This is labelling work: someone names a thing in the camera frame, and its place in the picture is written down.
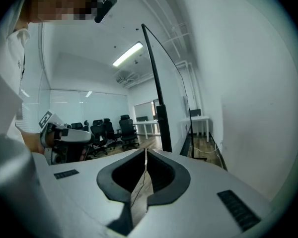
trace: ceiling light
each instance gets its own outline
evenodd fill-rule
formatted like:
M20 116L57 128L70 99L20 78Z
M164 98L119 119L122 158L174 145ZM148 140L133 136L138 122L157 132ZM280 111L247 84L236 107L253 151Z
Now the ceiling light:
M129 49L126 53L119 57L118 60L113 63L113 65L115 67L118 67L124 60L126 60L128 57L130 57L133 53L137 52L142 47L143 45L140 42L137 42L131 49Z
M91 93L92 93L92 91L89 91L85 97L88 98L91 95Z
M23 93L26 97L30 97L23 89L21 89L21 93Z

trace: office chair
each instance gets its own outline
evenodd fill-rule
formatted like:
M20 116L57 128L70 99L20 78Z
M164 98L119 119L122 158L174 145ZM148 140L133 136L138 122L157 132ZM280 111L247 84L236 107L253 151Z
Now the office chair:
M93 147L96 146L98 148L94 149L91 152L88 152L87 154L88 155L93 154L94 157L96 157L97 153L99 153L100 151L103 151L107 155L108 153L106 152L106 149L108 147L104 147L104 145L106 145L106 143L108 141L107 136L106 136L106 126L104 124L93 125L90 127L90 131L95 136L92 146Z
M135 139L138 137L137 131L133 127L133 120L129 119L129 115L120 116L120 119L119 125L122 132L121 140L129 142L122 146L123 149L124 147L127 148L128 146L135 146L136 144L139 145L139 143L135 142Z
M113 145L115 149L115 145L119 143L117 139L121 137L121 134L119 133L120 129L117 129L117 133L115 134L113 124L109 118L104 119L104 124L106 125L107 138L113 140L110 145Z
M94 125L101 125L101 124L103 124L103 120L95 120L95 121L93 121L93 126Z
M72 123L72 129L82 130L83 129L83 124L81 124L81 122Z
M83 130L88 132L88 126L89 126L89 123L88 123L87 120L84 122L84 125L85 125L85 126L84 126Z

